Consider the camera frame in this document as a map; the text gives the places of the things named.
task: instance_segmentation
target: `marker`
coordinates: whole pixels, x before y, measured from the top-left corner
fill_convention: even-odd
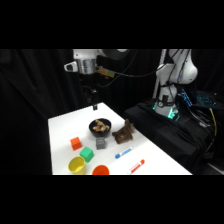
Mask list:
[[[130,152],[132,150],[132,147],[130,147],[129,149],[125,150],[124,152],[122,153],[119,153],[115,156],[116,159],[119,159],[121,156],[127,154],[128,152]]]
[[[140,163],[137,163],[135,166],[133,166],[129,171],[128,175],[133,174],[139,167],[141,167],[145,163],[145,160],[142,160]]]

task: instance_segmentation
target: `black bowl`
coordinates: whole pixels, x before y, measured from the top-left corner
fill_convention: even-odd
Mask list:
[[[109,126],[110,127],[109,131],[106,131],[106,132],[96,132],[96,131],[94,131],[93,128],[97,126],[96,120],[99,120],[99,121],[103,122],[106,126]],[[104,118],[100,118],[100,119],[96,119],[96,120],[94,120],[93,122],[90,123],[89,130],[93,133],[93,135],[96,138],[100,138],[100,137],[105,138],[111,130],[111,122],[107,119],[104,119]]]

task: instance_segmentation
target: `red block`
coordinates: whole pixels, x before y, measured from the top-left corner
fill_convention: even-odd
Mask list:
[[[72,144],[72,148],[74,151],[82,148],[82,144],[81,144],[79,138],[72,139],[71,144]]]

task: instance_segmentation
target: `toy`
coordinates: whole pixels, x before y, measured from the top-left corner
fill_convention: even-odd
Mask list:
[[[141,160],[141,162],[137,163],[135,166],[133,166],[129,171],[128,175],[133,174],[139,167],[141,167],[143,164],[145,164],[145,160]]]
[[[106,132],[109,131],[109,127],[106,126],[103,122],[96,120],[97,126],[93,127],[93,130],[96,132]]]
[[[94,176],[108,176],[110,175],[110,171],[106,166],[97,166],[94,170],[92,175]]]
[[[83,157],[75,157],[68,165],[68,169],[74,175],[85,175],[85,159]]]
[[[71,140],[71,144],[72,144],[72,148],[73,148],[74,151],[82,148],[82,144],[81,144],[81,142],[80,142],[78,137],[72,139]]]
[[[96,139],[96,148],[97,149],[105,149],[106,148],[106,142],[105,142],[104,138]]]
[[[118,144],[132,140],[132,134],[134,133],[134,125],[130,123],[129,120],[125,120],[125,126],[117,132],[113,132],[112,135]]]
[[[88,163],[94,156],[93,150],[85,147],[82,152],[80,152],[80,156],[82,156],[85,161]]]
[[[119,153],[115,156],[116,159],[119,159],[121,156],[125,155],[126,153],[130,152],[132,150],[132,147],[130,147],[129,149],[125,150],[122,153]]]

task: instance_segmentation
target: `red marker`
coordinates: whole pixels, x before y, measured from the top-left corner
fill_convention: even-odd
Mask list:
[[[140,163],[137,163],[135,166],[133,166],[129,171],[128,175],[133,174],[139,167],[141,167],[145,163],[145,160],[142,160]]]

